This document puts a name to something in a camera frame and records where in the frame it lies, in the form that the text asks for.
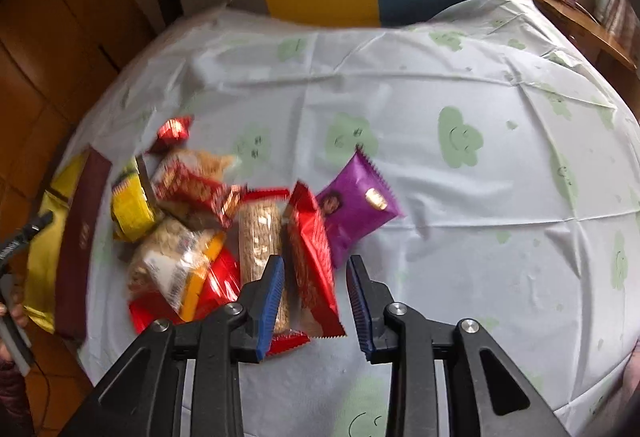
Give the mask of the yellow snack packet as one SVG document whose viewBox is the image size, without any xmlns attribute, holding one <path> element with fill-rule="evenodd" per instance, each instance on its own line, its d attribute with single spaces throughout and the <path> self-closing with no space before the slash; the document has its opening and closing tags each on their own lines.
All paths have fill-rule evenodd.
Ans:
<svg viewBox="0 0 640 437">
<path fill-rule="evenodd" d="M 141 155 L 133 157 L 112 186 L 111 217 L 114 238 L 136 243 L 164 218 Z"/>
</svg>

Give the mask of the clear oat bar packet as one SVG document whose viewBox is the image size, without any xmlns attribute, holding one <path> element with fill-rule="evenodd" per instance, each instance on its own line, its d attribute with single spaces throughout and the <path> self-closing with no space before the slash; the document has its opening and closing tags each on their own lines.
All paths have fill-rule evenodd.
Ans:
<svg viewBox="0 0 640 437">
<path fill-rule="evenodd" d="M 260 279 L 270 256 L 281 256 L 284 261 L 284 283 L 267 353 L 269 357 L 288 353 L 310 342 L 306 333 L 294 327 L 297 296 L 284 219 L 290 195 L 286 188 L 248 190 L 238 212 L 241 284 Z"/>
</svg>

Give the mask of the purple snack packet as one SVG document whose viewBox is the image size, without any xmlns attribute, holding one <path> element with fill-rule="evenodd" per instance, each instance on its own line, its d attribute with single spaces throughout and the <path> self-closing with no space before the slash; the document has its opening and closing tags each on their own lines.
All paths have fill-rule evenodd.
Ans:
<svg viewBox="0 0 640 437">
<path fill-rule="evenodd" d="M 346 263 L 358 241 L 402 216 L 392 189 L 359 148 L 316 199 L 334 269 Z"/>
</svg>

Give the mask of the wooden cabinet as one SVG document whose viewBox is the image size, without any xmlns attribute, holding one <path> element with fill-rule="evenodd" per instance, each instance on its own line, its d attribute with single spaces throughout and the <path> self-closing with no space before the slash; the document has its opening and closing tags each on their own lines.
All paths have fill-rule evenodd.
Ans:
<svg viewBox="0 0 640 437">
<path fill-rule="evenodd" d="M 134 0 L 1 0 L 1 182 L 36 196 L 58 146 L 153 39 Z"/>
</svg>

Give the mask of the wooden side table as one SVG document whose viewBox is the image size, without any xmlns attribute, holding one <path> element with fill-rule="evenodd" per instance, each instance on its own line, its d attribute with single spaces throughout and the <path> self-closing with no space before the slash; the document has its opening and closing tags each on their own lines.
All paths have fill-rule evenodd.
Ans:
<svg viewBox="0 0 640 437">
<path fill-rule="evenodd" d="M 631 55 L 589 14 L 560 0 L 533 2 L 618 91 L 634 88 L 637 65 Z"/>
</svg>

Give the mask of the red cake snack packet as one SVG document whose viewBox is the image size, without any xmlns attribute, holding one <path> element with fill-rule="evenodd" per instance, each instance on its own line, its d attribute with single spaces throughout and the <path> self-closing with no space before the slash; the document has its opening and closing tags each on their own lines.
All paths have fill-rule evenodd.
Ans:
<svg viewBox="0 0 640 437">
<path fill-rule="evenodd" d="M 297 181 L 285 209 L 297 292 L 299 323 L 313 339 L 346 335 L 338 313 L 326 227 L 314 194 Z"/>
</svg>

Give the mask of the red beige biscuit packet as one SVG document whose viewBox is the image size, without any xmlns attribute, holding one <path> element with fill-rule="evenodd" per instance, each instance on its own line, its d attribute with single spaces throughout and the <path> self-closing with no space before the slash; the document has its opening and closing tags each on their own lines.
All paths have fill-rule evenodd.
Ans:
<svg viewBox="0 0 640 437">
<path fill-rule="evenodd" d="M 160 207 L 192 230 L 233 223 L 246 186 L 224 181 L 240 166 L 235 155 L 175 149 L 154 170 L 151 186 Z"/>
</svg>

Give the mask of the red orange clear snack packet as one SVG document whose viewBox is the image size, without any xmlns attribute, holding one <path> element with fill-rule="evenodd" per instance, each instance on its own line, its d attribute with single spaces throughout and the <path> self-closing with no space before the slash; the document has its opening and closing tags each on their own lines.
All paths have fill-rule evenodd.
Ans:
<svg viewBox="0 0 640 437">
<path fill-rule="evenodd" d="M 138 334 L 152 322 L 204 319 L 236 301 L 239 264 L 226 247 L 226 234 L 191 231 L 174 218 L 163 220 L 134 251 L 128 269 L 129 316 Z"/>
</svg>

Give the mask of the small red candy packet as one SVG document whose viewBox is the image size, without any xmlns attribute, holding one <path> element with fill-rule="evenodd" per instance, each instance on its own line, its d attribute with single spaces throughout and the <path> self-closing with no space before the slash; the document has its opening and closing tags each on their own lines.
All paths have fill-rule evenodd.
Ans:
<svg viewBox="0 0 640 437">
<path fill-rule="evenodd" d="M 190 138 L 193 116 L 179 116 L 167 119 L 158 128 L 156 139 L 148 150 L 152 154 L 163 154 L 184 145 Z"/>
</svg>

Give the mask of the gold tin box maroon rim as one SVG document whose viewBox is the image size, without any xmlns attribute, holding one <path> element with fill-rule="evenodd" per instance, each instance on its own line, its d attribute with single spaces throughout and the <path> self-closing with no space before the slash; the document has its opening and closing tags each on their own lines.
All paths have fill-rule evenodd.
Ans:
<svg viewBox="0 0 640 437">
<path fill-rule="evenodd" d="M 35 324 L 81 343 L 91 249 L 112 163 L 88 145 L 52 178 L 39 212 L 52 223 L 29 246 L 24 307 Z"/>
</svg>

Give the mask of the white tablecloth green smileys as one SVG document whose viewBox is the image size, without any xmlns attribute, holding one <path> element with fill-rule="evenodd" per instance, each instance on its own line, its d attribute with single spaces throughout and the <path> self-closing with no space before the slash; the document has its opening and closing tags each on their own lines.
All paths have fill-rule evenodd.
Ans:
<svg viewBox="0 0 640 437">
<path fill-rule="evenodd" d="M 141 53 L 65 153 L 120 171 L 178 115 L 253 188 L 320 191 L 366 152 L 402 209 L 356 245 L 371 277 L 477 319 L 570 434 L 613 428 L 639 338 L 639 125 L 531 0 L 344 30 L 215 9 Z"/>
</svg>

